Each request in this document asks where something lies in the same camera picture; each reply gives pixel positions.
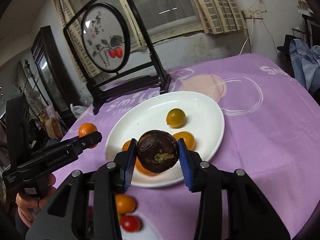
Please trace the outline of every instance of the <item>painted red fruit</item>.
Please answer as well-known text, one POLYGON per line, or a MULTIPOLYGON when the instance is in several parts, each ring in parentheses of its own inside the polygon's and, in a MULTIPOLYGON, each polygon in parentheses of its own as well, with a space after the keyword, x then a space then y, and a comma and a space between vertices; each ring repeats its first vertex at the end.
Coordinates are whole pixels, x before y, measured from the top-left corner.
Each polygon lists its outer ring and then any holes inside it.
POLYGON ((118 58, 122 58, 123 56, 122 49, 120 47, 116 47, 115 51, 116 51, 116 56, 118 58))
POLYGON ((128 232, 136 232, 140 230, 140 220, 136 216, 123 216, 120 225, 128 232))
POLYGON ((112 48, 108 49, 108 54, 112 58, 116 57, 116 51, 114 49, 112 49, 112 48))

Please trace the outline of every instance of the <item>black hat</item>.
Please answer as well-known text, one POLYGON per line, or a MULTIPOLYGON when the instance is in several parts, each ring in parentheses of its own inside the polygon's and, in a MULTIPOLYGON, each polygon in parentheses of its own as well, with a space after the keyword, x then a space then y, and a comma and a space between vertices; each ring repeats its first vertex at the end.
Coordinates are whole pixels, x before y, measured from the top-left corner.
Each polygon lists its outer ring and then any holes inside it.
POLYGON ((290 55, 290 52, 289 52, 290 42, 295 39, 298 39, 298 38, 293 35, 286 35, 284 38, 284 45, 277 47, 277 50, 281 51, 284 54, 290 55))

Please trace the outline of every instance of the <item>purple tablecloth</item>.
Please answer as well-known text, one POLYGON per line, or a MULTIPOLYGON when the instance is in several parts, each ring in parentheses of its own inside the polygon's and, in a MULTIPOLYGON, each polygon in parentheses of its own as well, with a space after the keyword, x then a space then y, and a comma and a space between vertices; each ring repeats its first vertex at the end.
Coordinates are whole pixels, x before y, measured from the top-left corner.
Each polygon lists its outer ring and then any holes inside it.
MULTIPOLYGON (((203 62, 171 71, 170 91, 191 90, 218 102, 225 133, 211 163, 233 172, 244 169, 273 205, 293 238, 320 199, 320 108, 308 92, 265 57, 242 55, 203 62)), ((56 187, 75 169, 94 171, 106 163, 105 144, 112 127, 130 109, 159 94, 149 89, 104 104, 94 116, 92 106, 64 139, 92 122, 103 139, 77 161, 56 171, 56 187)), ((200 195, 183 183, 166 188, 130 187, 137 212, 165 240, 192 239, 200 195)))

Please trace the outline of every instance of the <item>silver screw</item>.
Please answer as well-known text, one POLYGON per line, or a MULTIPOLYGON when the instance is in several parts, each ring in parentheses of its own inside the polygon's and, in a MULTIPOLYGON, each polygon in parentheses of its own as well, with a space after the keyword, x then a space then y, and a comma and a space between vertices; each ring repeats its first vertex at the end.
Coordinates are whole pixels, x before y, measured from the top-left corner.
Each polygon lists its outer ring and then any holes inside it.
POLYGON ((245 171, 244 171, 243 169, 237 169, 237 170, 236 170, 236 174, 237 174, 238 176, 243 176, 243 175, 245 174, 245 171))
POLYGON ((109 163, 107 163, 107 168, 108 169, 113 169, 113 168, 115 168, 116 167, 116 164, 114 163, 114 162, 109 162, 109 163))
POLYGON ((206 169, 206 168, 209 167, 209 163, 207 163, 207 162, 200 162, 200 167, 206 169))
POLYGON ((71 175, 72 175, 73 177, 78 177, 80 174, 81 174, 81 171, 79 171, 79 170, 75 170, 75 171, 73 171, 73 172, 71 173, 71 175))

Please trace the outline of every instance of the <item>window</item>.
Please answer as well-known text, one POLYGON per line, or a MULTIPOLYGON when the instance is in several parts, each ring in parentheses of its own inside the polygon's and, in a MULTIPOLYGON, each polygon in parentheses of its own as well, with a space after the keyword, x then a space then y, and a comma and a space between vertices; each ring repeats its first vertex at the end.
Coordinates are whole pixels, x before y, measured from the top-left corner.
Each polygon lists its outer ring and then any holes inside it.
MULTIPOLYGON (((74 11, 79 11, 90 0, 69 0, 74 11)), ((203 30, 193 0, 133 0, 148 30, 152 42, 188 32, 203 30)), ((99 0, 115 6, 124 16, 131 38, 131 50, 144 45, 134 17, 125 0, 99 0)))

